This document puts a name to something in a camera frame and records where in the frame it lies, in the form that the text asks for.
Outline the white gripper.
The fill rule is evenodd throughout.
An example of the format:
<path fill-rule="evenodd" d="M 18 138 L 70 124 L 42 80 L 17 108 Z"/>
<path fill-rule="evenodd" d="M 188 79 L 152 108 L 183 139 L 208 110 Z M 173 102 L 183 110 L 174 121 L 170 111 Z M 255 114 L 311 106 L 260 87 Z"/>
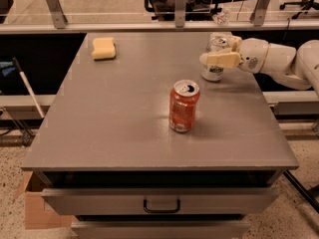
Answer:
<path fill-rule="evenodd" d="M 234 36 L 230 32 L 213 32 L 210 35 L 210 48 L 215 51 L 229 49 L 233 52 L 223 54 L 203 53 L 199 57 L 202 64 L 225 69 L 231 69 L 239 65 L 240 70 L 256 74 L 262 69 L 269 44 L 267 41 L 255 38 L 242 41 L 240 37 Z"/>

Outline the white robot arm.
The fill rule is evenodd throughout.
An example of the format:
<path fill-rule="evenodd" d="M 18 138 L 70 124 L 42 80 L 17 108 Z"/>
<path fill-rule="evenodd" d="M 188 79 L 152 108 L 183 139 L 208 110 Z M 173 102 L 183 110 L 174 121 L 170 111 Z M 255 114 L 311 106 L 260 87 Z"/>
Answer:
<path fill-rule="evenodd" d="M 319 96 L 319 41 L 310 40 L 298 49 L 262 39 L 242 40 L 228 33 L 212 33 L 210 49 L 199 57 L 208 68 L 264 74 L 294 90 L 313 88 Z"/>

